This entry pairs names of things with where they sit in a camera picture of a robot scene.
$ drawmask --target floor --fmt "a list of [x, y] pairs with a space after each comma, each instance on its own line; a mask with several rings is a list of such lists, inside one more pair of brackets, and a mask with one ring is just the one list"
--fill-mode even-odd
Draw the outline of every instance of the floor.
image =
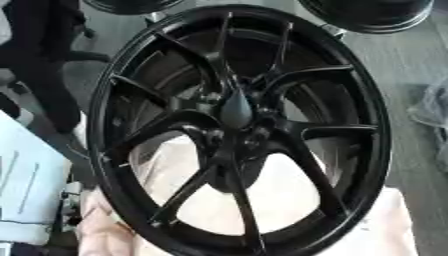
[[[231, 1], [197, 0], [193, 3], [187, 0], [174, 11], [216, 2]], [[294, 0], [232, 2], [268, 3], [268, 6], [310, 17]], [[89, 7], [85, 7], [85, 12], [98, 38], [92, 41], [80, 38], [75, 43], [77, 49], [114, 55], [145, 26], [141, 17], [114, 16]], [[438, 10], [423, 24], [406, 32], [381, 36], [349, 33], [344, 41], [376, 79], [389, 109], [394, 160], [387, 183], [401, 189], [406, 197], [415, 222], [420, 255], [444, 256], [448, 251], [448, 200], [444, 198], [448, 194], [448, 177], [443, 173], [445, 168], [435, 162], [437, 142], [433, 130], [410, 120], [407, 109], [421, 98], [426, 86], [448, 76], [448, 15]], [[104, 64], [84, 62], [68, 64], [64, 69], [67, 86], [86, 112], [95, 81], [103, 68]], [[20, 101], [36, 108], [30, 96]], [[40, 127], [39, 135], [55, 147], [61, 147], [62, 139], [48, 132], [45, 122], [41, 122]], [[79, 163], [75, 171], [84, 180], [91, 181], [88, 163], [78, 156], [72, 157]]]

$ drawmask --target shoe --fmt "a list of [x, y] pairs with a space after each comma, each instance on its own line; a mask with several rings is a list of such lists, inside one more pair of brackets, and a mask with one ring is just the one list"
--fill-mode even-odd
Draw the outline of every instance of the shoe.
[[78, 140], [79, 144], [87, 149], [87, 116], [81, 112], [81, 121], [73, 129], [73, 135]]
[[16, 121], [25, 127], [28, 127], [33, 122], [33, 120], [34, 120], [33, 113], [29, 112], [24, 108], [20, 109], [20, 116], [16, 118]]

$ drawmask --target wheel spoke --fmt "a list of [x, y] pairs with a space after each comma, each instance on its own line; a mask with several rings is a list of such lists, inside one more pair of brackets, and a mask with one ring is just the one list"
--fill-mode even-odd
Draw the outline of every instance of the wheel spoke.
[[167, 45], [170, 46], [174, 51], [179, 53], [187, 61], [189, 61], [192, 65], [194, 65], [199, 70], [202, 79], [207, 84], [211, 85], [212, 87], [218, 86], [218, 88], [214, 88], [217, 89], [218, 91], [222, 90], [222, 87], [220, 87], [218, 76], [212, 64], [205, 56], [203, 56], [201, 53], [196, 52], [195, 50], [186, 46], [184, 43], [163, 32], [159, 32], [156, 35], [159, 39], [166, 42]]
[[309, 68], [283, 74], [271, 82], [263, 92], [265, 97], [279, 99], [291, 86], [293, 82], [304, 82], [307, 80], [342, 80], [341, 75], [353, 70], [352, 65], [337, 65], [320, 68]]
[[227, 16], [224, 18], [224, 22], [222, 23], [221, 29], [219, 31], [218, 40], [216, 41], [214, 53], [218, 55], [217, 57], [224, 59], [224, 48], [227, 41], [227, 36], [229, 33], [230, 21], [233, 17], [233, 13], [229, 12]]
[[286, 51], [288, 50], [289, 35], [293, 29], [293, 24], [285, 24], [282, 32], [282, 38], [275, 54], [274, 61], [265, 74], [261, 74], [252, 80], [252, 84], [255, 88], [261, 87], [262, 85], [270, 84], [277, 75], [280, 75], [285, 64]]
[[127, 85], [133, 86], [134, 89], [137, 89], [140, 92], [142, 92], [151, 102], [153, 102], [154, 104], [156, 104], [161, 108], [165, 108], [168, 104], [167, 97], [163, 95], [161, 92], [152, 89], [150, 86], [141, 84], [138, 81], [116, 74], [113, 74], [110, 77], [110, 79], [115, 84], [125, 83]]
[[292, 29], [293, 29], [293, 23], [288, 23], [284, 27], [280, 47], [278, 48], [277, 54], [274, 59], [274, 63], [272, 64], [271, 69], [266, 75], [266, 79], [268, 81], [272, 80], [271, 75], [279, 74], [281, 72], [282, 67], [285, 64], [285, 56], [286, 51], [288, 50], [288, 43], [289, 43], [289, 34], [291, 33]]
[[303, 125], [287, 121], [288, 125], [279, 129], [280, 136], [276, 136], [279, 145], [283, 147], [278, 151], [287, 154], [316, 186], [321, 196], [321, 210], [327, 216], [337, 216], [346, 212], [345, 205], [331, 186], [324, 170], [319, 165], [316, 157], [310, 151], [302, 138]]
[[196, 120], [203, 126], [214, 127], [215, 121], [205, 114], [196, 111], [177, 111], [174, 113], [162, 113], [155, 119], [145, 124], [142, 128], [126, 136], [122, 141], [105, 150], [107, 157], [123, 158], [136, 146], [162, 133], [168, 131], [181, 131], [188, 134], [193, 127], [197, 127], [191, 120]]
[[162, 207], [156, 211], [149, 222], [171, 223], [176, 221], [176, 214], [180, 207], [188, 198], [207, 183], [208, 174], [214, 169], [214, 166], [208, 165], [198, 170]]
[[221, 29], [219, 31], [218, 39], [216, 40], [213, 52], [207, 56], [207, 59], [213, 65], [216, 73], [218, 74], [218, 79], [220, 83], [225, 87], [235, 88], [236, 84], [233, 82], [233, 72], [229, 67], [229, 64], [225, 58], [225, 45], [227, 42], [227, 37], [229, 35], [229, 26], [233, 13], [227, 13], [224, 21], [222, 23]]
[[283, 119], [277, 123], [277, 129], [295, 139], [311, 140], [328, 137], [359, 138], [375, 134], [378, 127], [365, 124], [310, 123]]
[[319, 124], [319, 123], [305, 123], [305, 130], [303, 138], [306, 140], [315, 138], [327, 138], [327, 137], [360, 137], [369, 136], [377, 132], [378, 127], [376, 125], [363, 125], [363, 124]]
[[240, 209], [245, 227], [244, 238], [247, 246], [253, 249], [257, 255], [265, 255], [265, 242], [258, 229], [249, 196], [246, 193], [243, 179], [240, 175], [240, 170], [236, 166], [229, 168], [229, 172], [227, 173], [227, 184], [238, 204], [238, 208]]

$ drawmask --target black alloy wheel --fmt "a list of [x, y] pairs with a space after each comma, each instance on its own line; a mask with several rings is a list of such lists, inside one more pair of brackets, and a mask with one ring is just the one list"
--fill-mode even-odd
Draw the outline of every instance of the black alloy wheel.
[[431, 13], [434, 0], [299, 0], [322, 20], [359, 33], [388, 34], [410, 29]]
[[[301, 118], [293, 119], [291, 108]], [[158, 205], [134, 175], [129, 155], [171, 131], [191, 138], [201, 168]], [[321, 251], [369, 211], [391, 153], [381, 94], [351, 51], [301, 18], [246, 5], [189, 10], [132, 39], [99, 80], [88, 138], [98, 183], [123, 220], [163, 250], [191, 256]], [[320, 139], [336, 152], [323, 160], [326, 173], [310, 144]], [[297, 223], [262, 233], [246, 190], [273, 153], [300, 166], [320, 205]], [[205, 184], [233, 195], [243, 235], [216, 234], [177, 218]]]
[[119, 15], [139, 15], [168, 9], [183, 0], [84, 0], [93, 8]]

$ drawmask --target chair wheel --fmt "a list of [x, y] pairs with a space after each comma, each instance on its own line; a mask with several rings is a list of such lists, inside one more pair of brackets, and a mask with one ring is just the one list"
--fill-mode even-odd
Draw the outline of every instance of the chair wheel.
[[88, 39], [93, 39], [96, 36], [96, 32], [93, 29], [85, 28], [84, 36], [87, 37]]
[[8, 84], [8, 88], [11, 89], [11, 91], [16, 93], [17, 95], [23, 95], [28, 93], [28, 89], [20, 82], [10, 83]]

